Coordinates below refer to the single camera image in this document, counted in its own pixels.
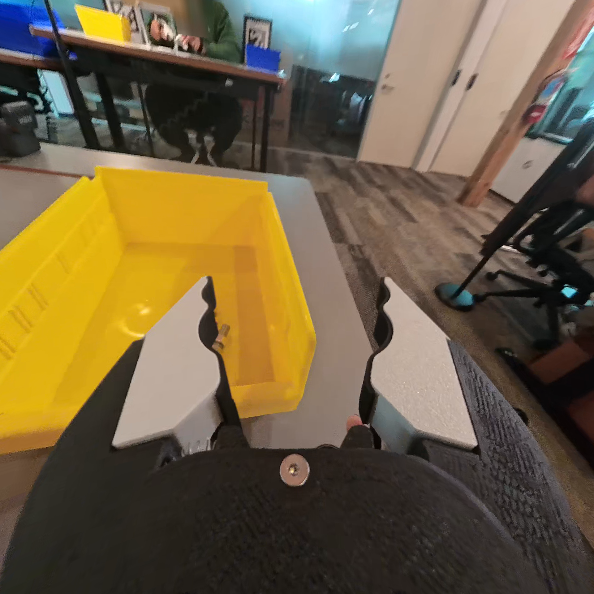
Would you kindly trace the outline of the framed picture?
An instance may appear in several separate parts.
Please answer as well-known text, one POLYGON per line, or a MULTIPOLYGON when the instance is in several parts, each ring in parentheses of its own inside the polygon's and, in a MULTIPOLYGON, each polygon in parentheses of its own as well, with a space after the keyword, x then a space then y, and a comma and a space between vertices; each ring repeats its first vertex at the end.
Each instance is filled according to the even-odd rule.
POLYGON ((270 49, 273 21, 245 14, 243 17, 243 46, 270 49))

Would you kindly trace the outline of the white door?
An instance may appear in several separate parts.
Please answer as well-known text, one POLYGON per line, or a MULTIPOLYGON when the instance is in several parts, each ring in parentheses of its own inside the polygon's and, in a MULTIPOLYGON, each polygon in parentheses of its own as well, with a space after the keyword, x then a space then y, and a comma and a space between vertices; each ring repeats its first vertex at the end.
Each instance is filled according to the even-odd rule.
POLYGON ((400 1, 358 160, 412 167, 483 1, 400 1))
POLYGON ((479 1, 412 168, 469 177, 573 1, 479 1))

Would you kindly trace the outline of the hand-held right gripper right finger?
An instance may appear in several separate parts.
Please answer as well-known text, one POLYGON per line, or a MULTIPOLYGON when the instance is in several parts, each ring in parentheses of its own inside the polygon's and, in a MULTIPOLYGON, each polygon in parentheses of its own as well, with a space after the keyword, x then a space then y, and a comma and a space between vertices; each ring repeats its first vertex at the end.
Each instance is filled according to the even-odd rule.
POLYGON ((391 278, 380 280, 378 316, 359 397, 359 416, 380 449, 411 453, 429 440, 474 451, 478 439, 450 340, 391 278))

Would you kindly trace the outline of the black tripod with teal foot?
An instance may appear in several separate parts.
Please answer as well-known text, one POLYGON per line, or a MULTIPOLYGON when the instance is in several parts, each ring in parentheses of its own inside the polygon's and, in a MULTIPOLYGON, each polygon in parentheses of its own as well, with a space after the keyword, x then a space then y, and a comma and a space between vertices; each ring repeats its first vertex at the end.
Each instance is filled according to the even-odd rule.
POLYGON ((593 118, 588 119, 575 139, 531 186, 507 216, 484 239, 479 252, 481 260, 457 285, 442 283, 435 294, 448 307, 469 311, 474 300, 467 291, 468 285, 485 267, 494 254, 512 240, 536 214, 554 205, 571 203, 593 206, 593 118))

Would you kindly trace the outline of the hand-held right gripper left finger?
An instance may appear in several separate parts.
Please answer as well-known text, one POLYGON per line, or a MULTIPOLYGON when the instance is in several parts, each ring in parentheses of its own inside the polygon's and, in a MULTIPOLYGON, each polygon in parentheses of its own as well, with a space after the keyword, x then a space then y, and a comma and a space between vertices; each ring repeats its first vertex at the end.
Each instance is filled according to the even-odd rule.
POLYGON ((241 427, 219 340, 214 283, 205 276, 145 335, 112 440, 117 450, 166 439, 209 450, 220 426, 241 427))

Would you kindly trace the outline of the dark blue storage box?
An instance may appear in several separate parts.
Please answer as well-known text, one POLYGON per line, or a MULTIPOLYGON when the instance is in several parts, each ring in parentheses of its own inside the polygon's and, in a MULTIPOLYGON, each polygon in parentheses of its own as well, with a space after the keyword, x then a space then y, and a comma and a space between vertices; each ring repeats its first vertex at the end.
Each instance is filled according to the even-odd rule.
POLYGON ((1 48, 58 58, 55 42, 32 34, 30 26, 52 28, 43 1, 1 1, 1 48))

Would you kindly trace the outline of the dark brown desk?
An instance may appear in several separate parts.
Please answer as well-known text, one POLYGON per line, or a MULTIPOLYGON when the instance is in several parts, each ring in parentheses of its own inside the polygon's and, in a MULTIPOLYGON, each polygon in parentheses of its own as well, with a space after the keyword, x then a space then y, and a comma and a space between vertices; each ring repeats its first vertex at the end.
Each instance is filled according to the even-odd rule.
POLYGON ((268 169, 269 131, 273 95, 280 90, 283 76, 246 65, 217 61, 201 56, 153 49, 136 43, 110 41, 70 29, 29 26, 30 33, 56 43, 65 73, 74 69, 92 73, 105 108, 114 148, 125 150, 121 121, 108 85, 108 78, 127 83, 163 84, 193 91, 213 92, 253 102, 257 115, 263 95, 263 122, 259 171, 268 169))

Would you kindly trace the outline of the black battery charger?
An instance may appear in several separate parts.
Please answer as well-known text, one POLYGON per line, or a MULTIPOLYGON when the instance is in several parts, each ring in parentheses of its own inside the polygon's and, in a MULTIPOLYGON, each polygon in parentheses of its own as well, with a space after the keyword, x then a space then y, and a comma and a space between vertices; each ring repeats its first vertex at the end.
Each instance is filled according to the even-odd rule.
POLYGON ((26 157, 41 151, 36 113, 27 100, 1 105, 1 156, 26 157))

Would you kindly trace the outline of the red fire extinguisher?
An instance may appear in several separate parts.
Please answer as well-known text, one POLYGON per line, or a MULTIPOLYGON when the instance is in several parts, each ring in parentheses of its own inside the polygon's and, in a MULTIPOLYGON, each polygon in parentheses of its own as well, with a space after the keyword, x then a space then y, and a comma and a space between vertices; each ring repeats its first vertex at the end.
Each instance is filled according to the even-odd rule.
POLYGON ((526 125, 534 125, 544 117, 550 103, 564 85, 565 80, 565 70, 554 72, 543 80, 531 105, 524 113, 523 121, 526 125))

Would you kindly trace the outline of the wooden pillar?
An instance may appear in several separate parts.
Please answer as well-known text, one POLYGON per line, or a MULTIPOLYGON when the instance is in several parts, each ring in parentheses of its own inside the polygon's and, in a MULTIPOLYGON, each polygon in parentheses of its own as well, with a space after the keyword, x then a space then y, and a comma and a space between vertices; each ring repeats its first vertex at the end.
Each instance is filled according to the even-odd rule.
POLYGON ((534 124, 529 111, 541 91, 555 76, 565 73, 593 27, 593 1, 575 1, 563 19, 509 113, 468 178, 457 202, 477 207, 534 124))

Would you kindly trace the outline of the yellow plastic bin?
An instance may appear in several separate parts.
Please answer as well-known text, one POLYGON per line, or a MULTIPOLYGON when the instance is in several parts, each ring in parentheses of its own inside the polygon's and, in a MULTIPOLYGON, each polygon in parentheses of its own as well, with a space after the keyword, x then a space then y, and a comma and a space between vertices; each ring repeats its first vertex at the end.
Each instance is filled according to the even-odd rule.
POLYGON ((54 446, 206 276, 240 418, 294 411, 316 334, 271 186, 96 167, 1 250, 1 454, 54 446))
POLYGON ((131 40, 130 22, 121 14, 80 4, 75 4, 75 12, 85 35, 117 42, 131 40))

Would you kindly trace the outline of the small blue bin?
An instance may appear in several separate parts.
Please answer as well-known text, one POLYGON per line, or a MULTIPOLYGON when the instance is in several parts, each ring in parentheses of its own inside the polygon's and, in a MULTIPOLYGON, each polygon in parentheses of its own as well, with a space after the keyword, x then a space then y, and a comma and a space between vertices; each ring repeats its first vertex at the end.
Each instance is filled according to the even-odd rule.
POLYGON ((281 52, 253 44, 245 47, 245 64, 249 68, 268 72, 280 70, 281 52))

